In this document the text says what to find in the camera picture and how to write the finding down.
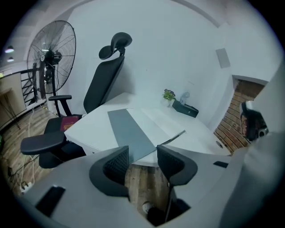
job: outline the fan grille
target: fan grille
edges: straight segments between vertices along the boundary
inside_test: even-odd
[[[52,64],[46,61],[41,62],[41,56],[45,55],[48,50],[60,52],[62,59],[58,64]],[[27,67],[28,69],[40,67],[52,67],[55,74],[55,91],[53,91],[51,80],[45,77],[45,70],[37,70],[34,74],[28,74],[34,88],[41,90],[40,80],[44,77],[45,93],[51,94],[58,91],[66,82],[70,75],[76,50],[76,37],[72,26],[63,20],[54,21],[45,26],[34,38],[28,53]]]

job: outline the ceiling light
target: ceiling light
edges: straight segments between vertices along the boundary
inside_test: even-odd
[[[9,59],[7,59],[7,62],[13,62],[13,61],[14,61],[13,57],[10,57]]]
[[[12,46],[9,46],[9,47],[5,50],[6,53],[11,53],[11,52],[13,52],[13,51],[14,51],[14,48],[13,48]]]

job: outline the power strip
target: power strip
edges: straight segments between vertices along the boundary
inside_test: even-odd
[[[32,182],[29,182],[28,184],[21,186],[20,189],[21,189],[22,194],[25,194],[28,190],[31,189],[32,186],[33,186]]]

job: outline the black office chair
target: black office chair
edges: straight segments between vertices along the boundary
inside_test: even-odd
[[[99,64],[84,98],[83,106],[87,113],[104,104],[108,94],[119,75],[124,63],[125,47],[130,45],[132,38],[127,33],[117,33],[113,36],[111,45],[103,47],[99,52],[100,59],[107,59],[119,51],[120,56],[114,60],[105,61]],[[67,116],[72,115],[66,100],[71,95],[58,95],[49,98],[49,101],[60,101]],[[23,139],[21,152],[24,155],[40,155],[39,165],[42,168],[54,168],[59,164],[78,157],[85,156],[82,147],[72,142],[67,142],[64,132],[61,131],[61,124],[65,117],[50,119],[42,135]]]

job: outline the gray desk mat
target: gray desk mat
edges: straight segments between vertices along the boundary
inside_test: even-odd
[[[118,146],[129,146],[130,163],[156,150],[156,147],[126,109],[109,111],[108,116]]]

